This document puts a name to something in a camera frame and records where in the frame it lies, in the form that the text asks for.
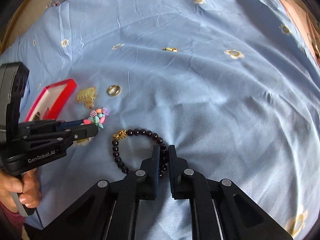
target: maroon sleeve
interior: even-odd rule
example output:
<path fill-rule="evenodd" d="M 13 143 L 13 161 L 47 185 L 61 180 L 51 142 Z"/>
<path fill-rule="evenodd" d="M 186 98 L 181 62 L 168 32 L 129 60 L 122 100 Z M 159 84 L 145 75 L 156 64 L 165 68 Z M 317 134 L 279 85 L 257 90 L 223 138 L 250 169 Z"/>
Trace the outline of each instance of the maroon sleeve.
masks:
<path fill-rule="evenodd" d="M 4 215 L 7 217 L 13 228 L 21 235 L 24 217 L 21 216 L 19 213 L 13 213 L 9 211 L 1 202 L 0 208 L 2 209 Z"/>

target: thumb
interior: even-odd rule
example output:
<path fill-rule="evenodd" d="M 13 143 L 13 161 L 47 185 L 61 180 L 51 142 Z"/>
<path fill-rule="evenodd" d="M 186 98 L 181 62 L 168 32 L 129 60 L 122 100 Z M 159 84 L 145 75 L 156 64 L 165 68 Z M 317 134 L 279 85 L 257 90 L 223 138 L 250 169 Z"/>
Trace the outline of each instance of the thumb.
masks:
<path fill-rule="evenodd" d="M 22 192 L 22 182 L 16 177 L 10 176 L 3 171 L 0 171 L 0 189 L 9 192 Z"/>

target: silver screw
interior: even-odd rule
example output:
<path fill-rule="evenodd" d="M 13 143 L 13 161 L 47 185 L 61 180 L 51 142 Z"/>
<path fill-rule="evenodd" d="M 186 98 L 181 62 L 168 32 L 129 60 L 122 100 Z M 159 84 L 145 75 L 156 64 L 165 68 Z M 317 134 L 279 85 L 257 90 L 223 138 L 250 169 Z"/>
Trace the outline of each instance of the silver screw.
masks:
<path fill-rule="evenodd" d="M 184 174 L 186 174 L 186 175 L 193 175 L 195 172 L 192 170 L 192 169 L 185 169 L 184 170 Z"/>
<path fill-rule="evenodd" d="M 138 171 L 136 171 L 136 175 L 137 175 L 138 177 L 142 177 L 142 176 L 144 176 L 145 174 L 146 174 L 146 172 L 143 171 L 143 170 L 138 170 Z"/>
<path fill-rule="evenodd" d="M 231 186 L 231 180 L 230 179 L 223 179 L 221 183 L 222 183 L 223 186 L 226 186 L 226 187 Z"/>
<path fill-rule="evenodd" d="M 105 181 L 105 180 L 100 180 L 100 181 L 98 182 L 98 187 L 106 187 L 106 186 L 108 186 L 108 182 L 107 182 L 107 181 Z"/>

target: purple bead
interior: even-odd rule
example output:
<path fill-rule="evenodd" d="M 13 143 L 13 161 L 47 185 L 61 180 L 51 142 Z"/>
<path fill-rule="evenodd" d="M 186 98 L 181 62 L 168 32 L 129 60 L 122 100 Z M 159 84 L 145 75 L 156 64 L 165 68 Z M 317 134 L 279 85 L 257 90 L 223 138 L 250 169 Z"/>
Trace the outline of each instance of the purple bead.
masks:
<path fill-rule="evenodd" d="M 106 109 L 105 107 L 102 108 L 102 113 L 103 113 L 104 115 L 109 115 L 109 111 L 108 111 L 108 109 Z"/>

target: blue fabric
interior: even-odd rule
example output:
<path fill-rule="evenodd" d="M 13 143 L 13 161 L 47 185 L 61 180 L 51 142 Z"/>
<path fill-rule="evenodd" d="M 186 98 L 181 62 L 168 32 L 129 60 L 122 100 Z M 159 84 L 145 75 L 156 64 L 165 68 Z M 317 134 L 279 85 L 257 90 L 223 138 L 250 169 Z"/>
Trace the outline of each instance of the blue fabric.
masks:
<path fill-rule="evenodd" d="M 67 78 L 76 92 L 96 86 L 95 106 L 110 111 L 86 147 L 40 168 L 45 226 L 99 179 L 124 177 L 111 140 L 130 128 L 157 132 L 207 178 L 230 178 L 282 227 L 303 212 L 295 239 L 314 225 L 320 74 L 278 0 L 69 0 L 48 8 L 0 57 L 17 60 L 30 69 L 22 117 L 40 85 Z M 113 84 L 121 93 L 109 97 Z M 88 116 L 76 92 L 60 119 Z M 145 138 L 120 143 L 133 170 L 151 152 Z M 36 216 L 27 222 L 40 228 Z M 188 201 L 171 198 L 167 173 L 158 199 L 141 202 L 136 238 L 191 239 Z"/>

